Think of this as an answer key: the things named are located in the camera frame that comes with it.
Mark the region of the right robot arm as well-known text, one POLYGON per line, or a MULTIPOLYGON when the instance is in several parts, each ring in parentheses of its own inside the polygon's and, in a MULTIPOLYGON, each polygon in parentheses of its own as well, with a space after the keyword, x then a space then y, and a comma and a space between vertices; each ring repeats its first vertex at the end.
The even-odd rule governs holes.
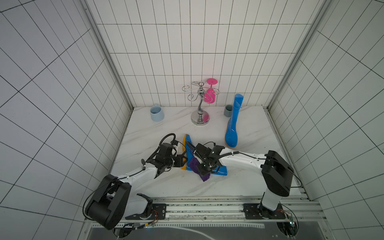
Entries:
POLYGON ((215 145, 212 149, 202 144, 197 146, 189 144, 189 147, 198 160, 196 168, 201 176, 213 174, 221 167, 235 167, 262 175, 267 189, 259 204, 260 210, 274 212, 278 210, 281 199, 290 195, 294 170, 275 151, 256 155, 219 145, 215 145))

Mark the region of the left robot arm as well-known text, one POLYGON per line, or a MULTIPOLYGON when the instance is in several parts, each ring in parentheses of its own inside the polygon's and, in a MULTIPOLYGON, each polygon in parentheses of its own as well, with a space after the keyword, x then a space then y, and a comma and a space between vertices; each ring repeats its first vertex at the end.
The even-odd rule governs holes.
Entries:
POLYGON ((153 200, 145 194, 131 192, 172 168, 182 168, 188 160, 185 154, 184 145, 178 141, 162 143, 148 160, 142 160, 142 167, 119 177, 105 176, 87 197, 84 216, 107 230, 125 217, 157 220, 159 212, 153 209, 153 200))

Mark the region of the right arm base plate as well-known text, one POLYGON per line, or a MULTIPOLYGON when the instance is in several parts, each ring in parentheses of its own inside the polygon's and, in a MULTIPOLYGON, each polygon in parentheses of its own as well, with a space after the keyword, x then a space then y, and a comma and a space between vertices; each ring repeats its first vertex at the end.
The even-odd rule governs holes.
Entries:
POLYGON ((243 204, 245 218, 247 220, 285 220, 282 205, 279 203, 276 210, 271 211, 261 204, 243 204))

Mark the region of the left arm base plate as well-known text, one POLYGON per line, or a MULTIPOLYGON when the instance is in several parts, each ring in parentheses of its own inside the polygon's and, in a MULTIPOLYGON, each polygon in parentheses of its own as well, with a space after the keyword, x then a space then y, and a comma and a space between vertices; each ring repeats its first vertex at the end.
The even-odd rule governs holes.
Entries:
POLYGON ((166 218, 167 205, 166 204, 149 204, 141 214, 133 214, 124 217, 124 220, 164 220, 166 218))

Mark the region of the purple cloth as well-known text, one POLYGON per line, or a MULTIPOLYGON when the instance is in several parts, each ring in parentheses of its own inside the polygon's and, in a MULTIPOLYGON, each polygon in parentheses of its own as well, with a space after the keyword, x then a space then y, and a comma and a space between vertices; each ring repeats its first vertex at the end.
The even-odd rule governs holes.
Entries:
POLYGON ((188 167, 190 168, 190 170, 192 170, 195 174, 197 174, 203 182, 207 181, 209 178, 210 178, 210 174, 207 174, 205 176, 201 175, 199 170, 198 170, 198 165, 199 165, 199 161, 195 158, 195 157, 192 157, 189 162, 188 162, 188 167))

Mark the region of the blue rubber boot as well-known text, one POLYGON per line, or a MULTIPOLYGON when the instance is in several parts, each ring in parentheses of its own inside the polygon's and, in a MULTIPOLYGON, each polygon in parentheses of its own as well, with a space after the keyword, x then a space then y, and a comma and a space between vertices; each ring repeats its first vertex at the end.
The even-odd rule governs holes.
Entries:
MULTIPOLYGON (((185 134, 184 138, 183 138, 183 144, 185 145, 185 149, 186 149, 186 157, 188 158, 188 161, 186 163, 186 165, 184 167, 182 167, 183 170, 187 170, 187 171, 192 171, 190 170, 190 168, 188 167, 188 162, 189 160, 194 157, 193 155, 193 151, 192 149, 187 145, 187 142, 190 142, 192 143, 192 140, 190 138, 190 136, 188 134, 185 134)), ((227 176, 228 175, 228 170, 227 170, 227 167, 217 167, 214 172, 213 172, 213 175, 219 175, 219 176, 227 176)))
POLYGON ((240 113, 240 109, 244 100, 244 96, 241 94, 235 94, 234 102, 232 104, 231 117, 228 122, 227 131, 225 134, 225 142, 228 147, 234 148, 238 144, 237 134, 237 120, 240 113))

